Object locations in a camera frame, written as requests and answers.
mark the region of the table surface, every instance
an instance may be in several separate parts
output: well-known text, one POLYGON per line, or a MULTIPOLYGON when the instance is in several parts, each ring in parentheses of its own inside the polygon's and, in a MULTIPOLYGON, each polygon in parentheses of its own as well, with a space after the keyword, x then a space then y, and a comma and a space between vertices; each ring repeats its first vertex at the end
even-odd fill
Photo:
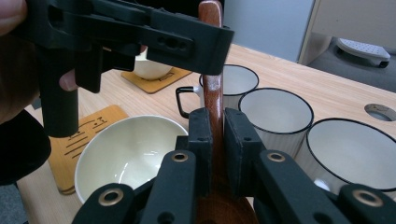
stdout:
MULTIPOLYGON (((297 63, 260 53, 252 49, 232 46, 227 63, 244 65, 260 77, 259 87, 280 88, 303 97, 313 108, 315 121, 326 118, 355 119, 370 124, 396 138, 396 121, 383 121, 368 115, 368 104, 385 105, 396 110, 396 93, 360 84, 297 63)), ((102 75, 98 94, 79 89, 79 116, 90 115, 109 105, 119 105, 129 116, 161 115, 180 123, 188 130, 188 121, 177 110, 175 89, 198 85, 199 74, 192 73, 178 82, 147 94, 112 70, 102 75)), ((194 94, 184 94, 183 108, 198 107, 194 94)), ((38 120, 41 111, 27 110, 38 120)), ((51 169, 46 162, 41 168, 18 182, 21 198, 31 224, 71 223, 81 207, 75 194, 64 196, 56 188, 51 169)))

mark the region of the finger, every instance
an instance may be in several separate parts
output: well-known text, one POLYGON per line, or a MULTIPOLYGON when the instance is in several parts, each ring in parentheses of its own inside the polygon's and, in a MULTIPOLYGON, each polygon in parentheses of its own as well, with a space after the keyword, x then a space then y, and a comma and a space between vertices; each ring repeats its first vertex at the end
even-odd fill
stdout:
POLYGON ((27 15, 27 6, 24 0, 0 1, 0 35, 13 30, 27 15))
POLYGON ((75 70, 73 69, 61 76, 61 78, 59 79, 59 85, 65 91, 76 90, 78 88, 78 85, 76 84, 75 70))

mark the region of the bowl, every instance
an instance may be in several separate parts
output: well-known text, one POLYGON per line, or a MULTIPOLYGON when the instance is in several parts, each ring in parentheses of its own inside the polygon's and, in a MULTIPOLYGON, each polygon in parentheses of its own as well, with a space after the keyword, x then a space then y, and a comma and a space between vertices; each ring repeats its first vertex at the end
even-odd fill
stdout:
POLYGON ((159 79, 165 76, 172 69, 172 66, 164 63, 156 63, 146 58, 148 50, 146 49, 134 60, 134 73, 146 80, 159 79))
POLYGON ((187 131, 176 122, 153 115, 118 121, 97 134, 82 151, 75 187, 82 203, 100 187, 121 183, 138 188, 155 177, 163 156, 175 149, 187 131))

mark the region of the white enamel mug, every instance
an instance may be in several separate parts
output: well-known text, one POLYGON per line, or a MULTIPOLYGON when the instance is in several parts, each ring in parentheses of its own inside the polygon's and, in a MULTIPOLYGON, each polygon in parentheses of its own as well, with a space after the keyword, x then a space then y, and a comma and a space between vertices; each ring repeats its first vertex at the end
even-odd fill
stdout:
POLYGON ((300 96, 281 89, 261 88, 241 97, 239 110, 247 115, 267 149, 295 157, 314 111, 300 96))
POLYGON ((307 132, 296 162, 316 183, 338 194, 356 183, 396 197, 396 141, 352 119, 323 119, 307 132))
MULTIPOLYGON (((225 64, 223 68, 223 107, 238 109, 239 99, 248 91, 254 90, 259 85, 259 77, 249 68, 235 64, 225 64)), ((184 111, 180 94, 194 92, 200 97, 200 107, 205 106, 202 76, 199 86, 179 87, 176 89, 177 107, 183 118, 188 118, 189 113, 184 111)))

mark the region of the wooden board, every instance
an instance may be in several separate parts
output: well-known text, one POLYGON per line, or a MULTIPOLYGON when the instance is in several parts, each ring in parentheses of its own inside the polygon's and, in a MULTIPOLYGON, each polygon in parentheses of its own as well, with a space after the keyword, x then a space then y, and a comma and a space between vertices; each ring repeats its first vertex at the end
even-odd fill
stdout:
POLYGON ((66 138, 50 139, 52 152, 49 166, 58 190, 62 194, 75 192, 74 175, 79 155, 85 146, 104 128, 128 118, 117 105, 110 105, 78 121, 78 132, 66 138))
POLYGON ((181 78, 191 74, 191 71, 173 67, 168 74, 159 79, 146 80, 138 77, 134 72, 122 72, 121 76, 134 83, 142 91, 148 94, 155 93, 169 86, 170 84, 180 80, 181 78))

